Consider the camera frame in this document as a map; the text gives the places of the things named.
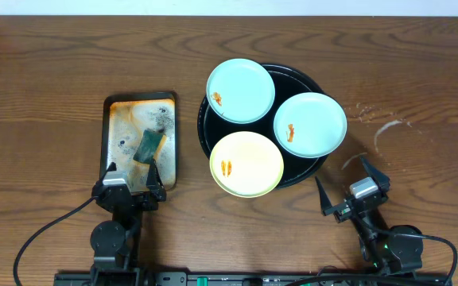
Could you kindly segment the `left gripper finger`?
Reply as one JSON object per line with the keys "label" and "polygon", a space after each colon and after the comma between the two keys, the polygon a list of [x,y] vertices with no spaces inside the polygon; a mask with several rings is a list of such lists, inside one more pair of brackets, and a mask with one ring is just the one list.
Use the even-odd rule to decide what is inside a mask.
{"label": "left gripper finger", "polygon": [[157,164],[154,159],[150,161],[148,176],[146,179],[146,187],[150,191],[163,191],[164,186],[158,172]]}
{"label": "left gripper finger", "polygon": [[113,178],[113,172],[117,170],[116,163],[111,162],[107,170],[100,176],[98,180],[99,186],[112,186],[117,184],[117,180]]}

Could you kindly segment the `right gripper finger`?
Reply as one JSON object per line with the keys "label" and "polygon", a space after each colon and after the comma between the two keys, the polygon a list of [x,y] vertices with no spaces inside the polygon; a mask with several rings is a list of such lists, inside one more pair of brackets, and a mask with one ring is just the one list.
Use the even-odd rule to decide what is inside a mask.
{"label": "right gripper finger", "polygon": [[329,197],[317,176],[315,177],[315,181],[316,181],[316,185],[317,185],[319,197],[320,197],[321,213],[323,215],[331,215],[333,213],[333,206],[329,200]]}
{"label": "right gripper finger", "polygon": [[379,171],[376,167],[371,165],[364,156],[360,156],[359,159],[362,162],[362,165],[367,173],[367,175],[379,186],[379,187],[389,187],[390,178]]}

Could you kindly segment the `green yellow sponge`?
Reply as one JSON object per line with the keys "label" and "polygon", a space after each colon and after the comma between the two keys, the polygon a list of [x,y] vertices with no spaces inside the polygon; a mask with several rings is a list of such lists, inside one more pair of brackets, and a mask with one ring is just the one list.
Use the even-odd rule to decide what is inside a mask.
{"label": "green yellow sponge", "polygon": [[162,130],[153,131],[151,129],[146,129],[143,132],[142,139],[136,149],[133,160],[141,164],[151,164],[155,154],[163,146],[165,140],[166,136]]}

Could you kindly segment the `light blue plate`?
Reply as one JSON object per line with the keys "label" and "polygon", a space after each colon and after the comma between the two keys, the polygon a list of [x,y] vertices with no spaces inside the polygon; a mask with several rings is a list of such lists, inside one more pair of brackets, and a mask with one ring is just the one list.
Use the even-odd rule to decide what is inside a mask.
{"label": "light blue plate", "polygon": [[285,100],[274,116],[278,143],[297,157],[323,157],[336,150],[347,133],[347,117],[331,97],[305,92]]}
{"label": "light blue plate", "polygon": [[264,117],[275,100],[270,73],[248,59],[226,60],[216,66],[206,83],[213,111],[227,122],[248,124]]}

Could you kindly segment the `yellow plate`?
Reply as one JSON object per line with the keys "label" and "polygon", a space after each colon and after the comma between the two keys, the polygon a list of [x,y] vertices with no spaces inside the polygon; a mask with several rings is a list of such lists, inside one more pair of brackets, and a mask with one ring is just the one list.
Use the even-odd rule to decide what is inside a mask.
{"label": "yellow plate", "polygon": [[278,147],[259,133],[230,133],[215,144],[209,157],[214,181],[226,192],[255,198],[278,186],[284,160]]}

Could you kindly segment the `light blue plate top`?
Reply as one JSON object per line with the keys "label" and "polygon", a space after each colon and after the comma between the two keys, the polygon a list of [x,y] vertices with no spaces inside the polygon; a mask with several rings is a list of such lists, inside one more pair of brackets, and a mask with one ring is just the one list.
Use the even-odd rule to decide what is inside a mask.
{"label": "light blue plate top", "polygon": [[226,60],[216,66],[206,83],[213,111],[227,122],[248,124],[264,117],[275,100],[270,73],[248,59]]}

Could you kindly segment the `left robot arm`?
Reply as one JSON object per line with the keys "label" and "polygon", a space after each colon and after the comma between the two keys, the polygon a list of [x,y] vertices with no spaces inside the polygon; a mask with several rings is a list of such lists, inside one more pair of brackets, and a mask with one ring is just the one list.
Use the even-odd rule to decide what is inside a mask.
{"label": "left robot arm", "polygon": [[133,194],[126,174],[111,163],[92,188],[91,196],[99,207],[112,214],[91,232],[94,264],[89,285],[148,286],[154,284],[153,274],[138,262],[142,232],[142,214],[158,209],[166,201],[166,190],[151,160],[146,179],[148,191]]}

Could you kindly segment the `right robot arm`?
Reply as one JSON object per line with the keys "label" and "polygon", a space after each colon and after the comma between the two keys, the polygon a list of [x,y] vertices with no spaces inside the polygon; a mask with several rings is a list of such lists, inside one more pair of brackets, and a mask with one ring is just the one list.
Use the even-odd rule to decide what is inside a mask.
{"label": "right robot arm", "polygon": [[322,183],[316,180],[321,212],[333,215],[338,223],[353,224],[364,260],[373,263],[381,274],[411,274],[422,267],[421,231],[407,225],[388,227],[378,207],[388,200],[390,178],[364,157],[359,159],[367,176],[350,185],[342,203],[333,206]]}

